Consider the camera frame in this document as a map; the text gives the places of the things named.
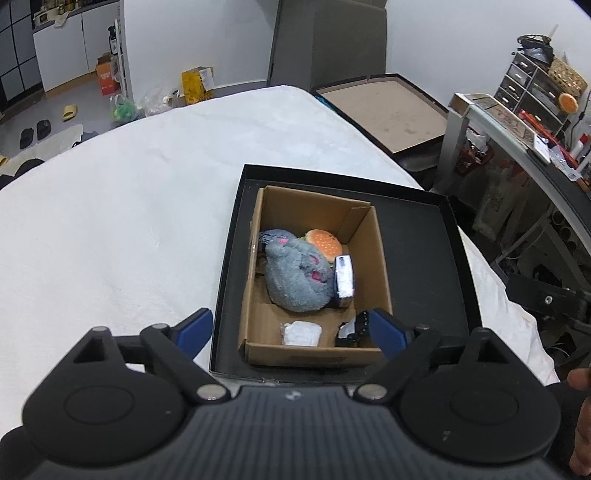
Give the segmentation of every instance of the white bed sheet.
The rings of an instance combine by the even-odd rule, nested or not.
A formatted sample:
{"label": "white bed sheet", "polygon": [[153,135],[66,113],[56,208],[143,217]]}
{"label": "white bed sheet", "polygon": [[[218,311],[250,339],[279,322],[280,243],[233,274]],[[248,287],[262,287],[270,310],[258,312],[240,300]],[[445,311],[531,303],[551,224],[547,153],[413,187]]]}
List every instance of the white bed sheet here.
{"label": "white bed sheet", "polygon": [[[153,116],[31,170],[0,192],[0,434],[19,425],[27,395],[90,327],[130,335],[215,308],[245,163],[419,188],[354,127],[292,87]],[[558,381],[533,317],[508,301],[463,240],[483,324],[542,383]],[[209,351],[197,357],[204,368]]]}

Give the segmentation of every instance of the cardboard box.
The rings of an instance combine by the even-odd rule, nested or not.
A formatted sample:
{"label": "cardboard box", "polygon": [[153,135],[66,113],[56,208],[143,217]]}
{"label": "cardboard box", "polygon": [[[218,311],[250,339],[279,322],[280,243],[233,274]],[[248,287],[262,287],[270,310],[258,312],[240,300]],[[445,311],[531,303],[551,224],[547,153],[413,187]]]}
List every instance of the cardboard box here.
{"label": "cardboard box", "polygon": [[[264,275],[256,273],[259,231],[269,228],[282,228],[296,236],[314,228],[334,234],[353,261],[355,296],[349,307],[293,313],[272,303]],[[357,313],[377,307],[392,313],[378,217],[368,202],[274,186],[260,189],[251,222],[248,255],[238,348],[244,347],[249,363],[278,367],[357,367],[384,358],[369,338],[362,348],[334,346],[339,326]],[[281,344],[281,324],[295,320],[322,327],[318,347]]]}
{"label": "cardboard box", "polygon": [[187,105],[192,105],[213,97],[213,68],[197,67],[182,72],[183,92]]}
{"label": "cardboard box", "polygon": [[111,54],[105,53],[99,58],[96,66],[96,76],[99,78],[100,91],[105,95],[112,95],[119,90],[119,84],[115,81]]}

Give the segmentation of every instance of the finger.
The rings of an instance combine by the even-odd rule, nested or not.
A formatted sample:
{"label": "finger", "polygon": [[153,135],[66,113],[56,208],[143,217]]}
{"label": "finger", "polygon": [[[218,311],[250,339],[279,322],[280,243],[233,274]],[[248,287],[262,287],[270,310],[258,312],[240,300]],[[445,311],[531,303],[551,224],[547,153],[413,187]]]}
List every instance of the finger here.
{"label": "finger", "polygon": [[581,460],[579,460],[579,457],[575,452],[573,452],[573,454],[570,457],[569,465],[570,469],[576,475],[587,476],[591,473],[591,466],[586,466],[583,462],[581,462]]}
{"label": "finger", "polygon": [[577,421],[577,433],[582,440],[587,442],[591,448],[591,399],[585,398],[581,411],[579,412],[579,419]]}
{"label": "finger", "polygon": [[566,381],[569,385],[577,390],[587,390],[591,387],[591,369],[576,368],[571,370]]}
{"label": "finger", "polygon": [[570,465],[573,472],[578,475],[588,475],[591,473],[591,442],[585,440],[579,431],[574,434],[574,450],[570,458]]}

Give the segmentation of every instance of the gray floor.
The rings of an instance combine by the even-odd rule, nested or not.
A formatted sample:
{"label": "gray floor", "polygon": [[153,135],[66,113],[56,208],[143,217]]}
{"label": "gray floor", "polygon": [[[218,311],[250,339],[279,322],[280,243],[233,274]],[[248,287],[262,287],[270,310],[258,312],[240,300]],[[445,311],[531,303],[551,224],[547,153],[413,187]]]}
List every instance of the gray floor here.
{"label": "gray floor", "polygon": [[[64,107],[72,103],[78,106],[78,114],[69,122],[62,122]],[[111,129],[109,97],[101,95],[98,81],[87,82],[50,99],[43,97],[39,103],[0,125],[0,154],[11,158],[21,151],[19,141],[25,128],[35,130],[31,145],[37,143],[36,125],[45,119],[51,122],[51,135],[74,124],[82,124],[85,132],[102,134]]]}

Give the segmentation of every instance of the gray chair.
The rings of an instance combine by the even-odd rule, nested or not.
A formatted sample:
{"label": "gray chair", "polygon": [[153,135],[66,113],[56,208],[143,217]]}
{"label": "gray chair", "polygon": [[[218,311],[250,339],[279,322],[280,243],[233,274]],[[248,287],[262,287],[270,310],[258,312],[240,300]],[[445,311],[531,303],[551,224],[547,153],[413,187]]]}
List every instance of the gray chair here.
{"label": "gray chair", "polygon": [[386,0],[280,0],[268,86],[305,90],[386,70]]}

